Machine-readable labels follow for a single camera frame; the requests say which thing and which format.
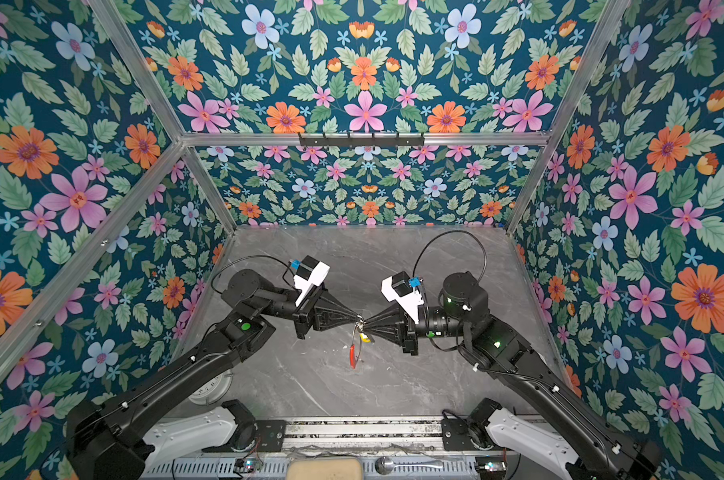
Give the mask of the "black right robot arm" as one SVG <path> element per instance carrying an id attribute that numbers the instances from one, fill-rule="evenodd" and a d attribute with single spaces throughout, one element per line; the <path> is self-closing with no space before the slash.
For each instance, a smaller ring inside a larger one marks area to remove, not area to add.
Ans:
<path id="1" fill-rule="evenodd" d="M 490 401 L 470 421 L 478 435 L 557 479 L 654 478 L 660 447 L 619 431 L 580 398 L 528 340 L 491 313 L 488 293 L 471 273 L 447 276 L 436 305 L 426 304 L 418 280 L 404 272 L 384 279 L 381 291 L 391 305 L 360 323 L 363 334 L 410 354 L 422 338 L 453 337 L 475 371 L 518 394 L 547 423 L 539 427 Z"/>

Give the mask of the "bunch of keys yellow tag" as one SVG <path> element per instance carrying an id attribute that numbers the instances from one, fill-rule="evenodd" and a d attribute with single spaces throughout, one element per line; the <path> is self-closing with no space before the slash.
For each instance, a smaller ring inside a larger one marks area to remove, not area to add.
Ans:
<path id="1" fill-rule="evenodd" d="M 374 337 L 365 332 L 362 322 L 358 322 L 355 325 L 355 338 L 362 343 L 372 344 L 375 342 Z"/>

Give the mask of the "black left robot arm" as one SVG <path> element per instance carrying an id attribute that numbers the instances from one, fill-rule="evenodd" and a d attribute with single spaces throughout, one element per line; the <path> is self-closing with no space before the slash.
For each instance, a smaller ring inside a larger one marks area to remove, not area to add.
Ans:
<path id="1" fill-rule="evenodd" d="M 257 423 L 239 400 L 185 419 L 167 415 L 263 348 L 276 331 L 272 317 L 293 323 L 299 338 L 361 319 L 323 284 L 279 288 L 252 269 L 234 274 L 221 297 L 230 313 L 189 352 L 125 393 L 100 405 L 84 400 L 69 412 L 64 450 L 79 478 L 138 479 L 195 451 L 253 450 Z"/>

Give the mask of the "large keyring with red grip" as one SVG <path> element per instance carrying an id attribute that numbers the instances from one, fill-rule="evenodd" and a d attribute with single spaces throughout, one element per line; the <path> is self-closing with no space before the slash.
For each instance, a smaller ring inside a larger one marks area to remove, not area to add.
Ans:
<path id="1" fill-rule="evenodd" d="M 361 355 L 363 341 L 361 339 L 360 327 L 355 325 L 352 330 L 351 342 L 349 346 L 349 364 L 352 369 L 357 368 Z"/>

